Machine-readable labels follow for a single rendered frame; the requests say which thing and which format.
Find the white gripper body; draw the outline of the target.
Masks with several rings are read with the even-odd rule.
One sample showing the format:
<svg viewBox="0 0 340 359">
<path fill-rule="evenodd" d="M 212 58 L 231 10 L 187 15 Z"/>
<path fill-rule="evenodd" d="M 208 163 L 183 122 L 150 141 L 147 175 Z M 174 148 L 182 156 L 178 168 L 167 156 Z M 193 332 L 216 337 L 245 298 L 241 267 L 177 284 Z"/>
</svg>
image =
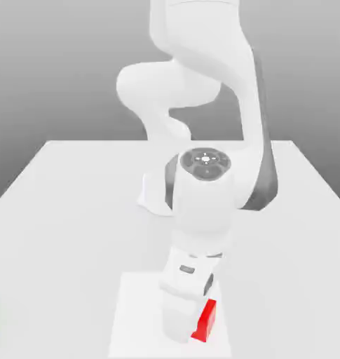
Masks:
<svg viewBox="0 0 340 359">
<path fill-rule="evenodd" d="M 177 343 L 186 344 L 197 329 L 207 299 L 184 299 L 163 292 L 161 310 L 164 334 Z"/>
</svg>

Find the small red cube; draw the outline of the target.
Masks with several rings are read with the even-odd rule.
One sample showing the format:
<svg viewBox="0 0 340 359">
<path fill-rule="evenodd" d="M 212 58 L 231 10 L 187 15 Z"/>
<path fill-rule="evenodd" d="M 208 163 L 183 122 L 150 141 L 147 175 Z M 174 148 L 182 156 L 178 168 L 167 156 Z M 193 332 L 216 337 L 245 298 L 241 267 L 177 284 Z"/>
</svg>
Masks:
<svg viewBox="0 0 340 359">
<path fill-rule="evenodd" d="M 198 319 L 196 331 L 192 333 L 191 338 L 201 342 L 206 342 L 208 340 L 215 322 L 216 309 L 217 301 L 208 299 L 200 318 Z"/>
</svg>

